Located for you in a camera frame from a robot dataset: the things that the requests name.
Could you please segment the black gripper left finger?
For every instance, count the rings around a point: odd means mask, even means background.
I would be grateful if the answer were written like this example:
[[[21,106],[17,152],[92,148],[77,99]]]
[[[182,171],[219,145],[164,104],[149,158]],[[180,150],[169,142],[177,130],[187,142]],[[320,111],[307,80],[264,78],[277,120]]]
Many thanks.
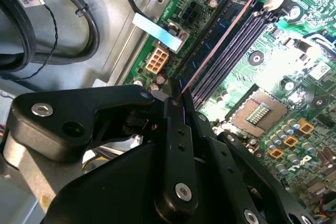
[[[12,103],[4,160],[47,211],[73,180],[145,144],[192,149],[181,96],[139,85],[26,93]]]

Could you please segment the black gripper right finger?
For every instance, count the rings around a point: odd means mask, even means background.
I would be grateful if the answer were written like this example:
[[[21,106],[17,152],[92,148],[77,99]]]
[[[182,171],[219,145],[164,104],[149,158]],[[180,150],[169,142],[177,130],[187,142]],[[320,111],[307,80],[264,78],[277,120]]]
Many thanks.
[[[214,169],[216,188],[227,201],[227,223],[314,223],[314,218],[284,189],[236,136],[216,136],[209,120],[196,112],[191,92],[182,92],[194,140]]]

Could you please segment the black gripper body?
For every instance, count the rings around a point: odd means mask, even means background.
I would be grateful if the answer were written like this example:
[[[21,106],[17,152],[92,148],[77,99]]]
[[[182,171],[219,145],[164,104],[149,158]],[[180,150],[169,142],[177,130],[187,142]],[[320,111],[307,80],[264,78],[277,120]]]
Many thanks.
[[[145,144],[66,185],[44,223],[238,223],[213,170],[185,144]]]

